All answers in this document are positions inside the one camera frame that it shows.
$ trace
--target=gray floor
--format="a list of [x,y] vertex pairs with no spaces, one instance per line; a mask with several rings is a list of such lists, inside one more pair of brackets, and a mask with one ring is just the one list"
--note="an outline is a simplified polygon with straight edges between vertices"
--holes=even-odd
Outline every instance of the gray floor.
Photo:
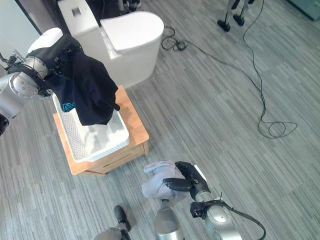
[[[145,0],[178,37],[245,69],[256,81],[242,34],[247,22],[216,25],[226,0]],[[72,176],[57,134],[50,99],[23,109],[0,138],[0,239],[89,240],[116,224],[113,207],[128,212],[133,240],[153,239],[160,206],[141,193],[143,166],[168,159],[198,164],[214,194],[259,219],[268,240],[320,239],[320,21],[312,22],[285,0],[268,0],[247,34],[264,80],[268,121],[298,128],[269,140],[257,130],[259,94],[242,74],[189,47],[160,50],[148,80],[128,90],[150,135],[150,154],[106,176]],[[174,206],[186,240],[206,240],[192,219],[189,198]],[[237,216],[243,239],[262,231]]]

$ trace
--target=white toilet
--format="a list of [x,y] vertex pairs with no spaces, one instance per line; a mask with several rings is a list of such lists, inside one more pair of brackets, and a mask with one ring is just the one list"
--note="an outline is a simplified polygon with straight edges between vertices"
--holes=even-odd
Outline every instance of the white toilet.
[[102,62],[117,85],[128,88],[152,74],[164,31],[160,17],[136,11],[102,19],[99,27],[85,0],[60,0],[58,5],[84,53]]

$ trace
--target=white towel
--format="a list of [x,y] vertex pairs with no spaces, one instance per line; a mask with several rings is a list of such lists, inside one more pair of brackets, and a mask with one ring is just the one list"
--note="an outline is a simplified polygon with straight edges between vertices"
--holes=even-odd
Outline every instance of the white towel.
[[147,165],[143,171],[152,174],[152,177],[142,184],[142,192],[147,199],[173,199],[174,202],[178,202],[187,196],[188,193],[171,190],[163,182],[163,179],[167,178],[185,178],[173,162],[155,162]]

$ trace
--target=tripod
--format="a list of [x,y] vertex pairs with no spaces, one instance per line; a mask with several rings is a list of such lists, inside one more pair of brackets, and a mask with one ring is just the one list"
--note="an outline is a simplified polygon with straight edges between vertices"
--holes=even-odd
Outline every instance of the tripod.
[[[241,10],[240,15],[233,15],[233,19],[238,23],[239,26],[243,26],[245,24],[245,19],[244,15],[246,14],[248,10],[248,5],[253,4],[255,0],[244,0],[244,4]],[[225,19],[223,20],[218,20],[218,25],[225,31],[229,32],[230,31],[230,16],[232,15],[232,10],[235,10],[238,7],[240,0],[229,0],[227,7],[226,7],[226,14],[225,14]]]

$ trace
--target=white plastic tray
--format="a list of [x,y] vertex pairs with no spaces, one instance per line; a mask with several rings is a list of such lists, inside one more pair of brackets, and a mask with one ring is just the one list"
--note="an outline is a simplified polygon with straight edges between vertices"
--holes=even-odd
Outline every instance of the white plastic tray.
[[129,144],[129,132],[118,111],[113,111],[107,125],[82,126],[76,109],[62,112],[55,94],[52,99],[76,162],[94,162]]

